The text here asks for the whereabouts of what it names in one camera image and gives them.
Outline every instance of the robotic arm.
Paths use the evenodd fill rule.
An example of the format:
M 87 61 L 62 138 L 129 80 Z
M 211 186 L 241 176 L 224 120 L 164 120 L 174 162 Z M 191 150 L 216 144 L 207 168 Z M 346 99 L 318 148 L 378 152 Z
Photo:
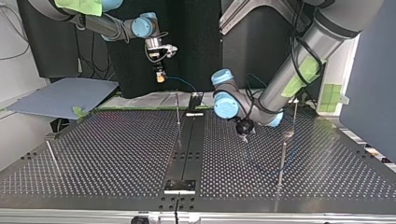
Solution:
M 125 40 L 133 38 L 145 39 L 145 51 L 148 60 L 153 64 L 157 82 L 166 79 L 164 58 L 171 58 L 177 52 L 177 47 L 164 45 L 158 19 L 154 12 L 141 14 L 134 20 L 121 21 L 106 13 L 101 17 L 80 14 L 74 10 L 56 7 L 53 0 L 29 0 L 30 4 L 41 14 L 56 20 L 73 22 L 78 29 L 89 29 L 101 34 L 106 41 Z
M 355 38 L 369 25 L 383 3 L 383 0 L 304 1 L 317 7 L 313 24 L 294 46 L 294 61 L 290 55 L 260 96 L 251 99 L 241 93 L 228 69 L 212 76 L 216 89 L 215 112 L 223 119 L 236 119 L 236 130 L 242 136 L 253 131 L 254 122 L 276 127 L 283 117 L 282 107 L 293 97 L 285 89 L 298 75 L 296 67 L 300 67 L 312 54 L 321 61 L 328 60 L 344 41 Z

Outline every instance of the metal plate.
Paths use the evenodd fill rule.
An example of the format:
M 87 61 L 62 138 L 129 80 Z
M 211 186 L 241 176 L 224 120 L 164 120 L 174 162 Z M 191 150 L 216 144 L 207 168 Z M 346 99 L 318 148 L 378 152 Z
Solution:
M 213 112 L 205 115 L 194 211 L 396 214 L 396 174 L 329 121 L 299 111 L 279 189 L 281 147 L 293 127 L 291 115 L 278 128 L 256 127 L 248 144 L 236 136 L 233 122 Z
M 50 143 L 57 161 L 42 146 L 4 171 L 0 205 L 158 210 L 181 132 L 176 111 L 95 113 Z

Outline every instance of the light blue joint cap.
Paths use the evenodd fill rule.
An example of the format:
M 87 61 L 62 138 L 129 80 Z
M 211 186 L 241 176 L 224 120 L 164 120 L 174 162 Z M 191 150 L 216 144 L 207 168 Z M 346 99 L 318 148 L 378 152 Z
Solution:
M 153 32 L 152 23 L 146 17 L 139 17 L 132 22 L 132 31 L 137 37 L 149 37 Z
M 112 9 L 119 8 L 123 0 L 102 0 L 102 11 L 107 12 Z
M 232 119 L 238 114 L 239 104 L 227 92 L 215 95 L 215 113 L 222 119 Z
M 280 124 L 280 121 L 282 121 L 282 119 L 283 119 L 283 112 L 277 114 L 276 117 L 273 119 L 273 121 L 271 121 L 271 123 L 268 124 L 268 126 L 272 128 L 276 128 Z
M 140 14 L 140 17 L 157 19 L 157 14 L 155 14 L 155 12 L 146 12 L 146 13 Z
M 214 86 L 219 85 L 222 82 L 226 82 L 230 79 L 233 79 L 233 73 L 230 71 L 230 69 L 221 69 L 217 71 L 215 74 L 212 76 L 212 84 Z

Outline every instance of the white wall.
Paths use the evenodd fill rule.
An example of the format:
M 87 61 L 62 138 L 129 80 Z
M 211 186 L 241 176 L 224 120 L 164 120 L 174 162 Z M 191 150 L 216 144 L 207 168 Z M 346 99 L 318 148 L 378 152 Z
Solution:
M 360 37 L 347 40 L 328 61 L 326 72 L 324 74 L 321 92 L 319 94 L 318 107 L 320 107 L 320 100 L 325 84 L 339 84 L 342 85 L 341 94 L 345 95 L 347 92 L 347 85 L 349 82 L 352 66 L 355 60 L 356 50 L 359 45 Z M 338 104 L 335 112 L 318 112 L 321 116 L 340 116 L 342 104 Z
M 0 2 L 18 9 L 16 0 Z M 17 18 L 8 10 L 5 11 L 16 27 L 20 28 Z M 0 30 L 0 58 L 13 56 L 25 50 L 26 43 L 8 25 L 1 13 Z M 38 76 L 30 50 L 16 59 L 0 60 L 0 109 L 45 86 L 46 80 Z M 50 120 L 38 116 L 0 112 L 0 170 L 44 142 L 44 136 L 50 133 Z

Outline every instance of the perforated metal table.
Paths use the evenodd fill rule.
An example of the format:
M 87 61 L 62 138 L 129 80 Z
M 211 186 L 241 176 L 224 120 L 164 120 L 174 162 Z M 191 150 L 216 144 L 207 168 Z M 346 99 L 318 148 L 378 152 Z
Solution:
M 194 180 L 195 194 L 164 194 L 168 180 Z M 309 109 L 299 109 L 294 127 L 288 113 L 275 129 L 256 126 L 248 144 L 210 110 L 180 125 L 176 111 L 95 112 L 0 173 L 0 222 L 8 209 L 55 209 L 371 214 L 396 223 L 395 207 L 396 174 Z

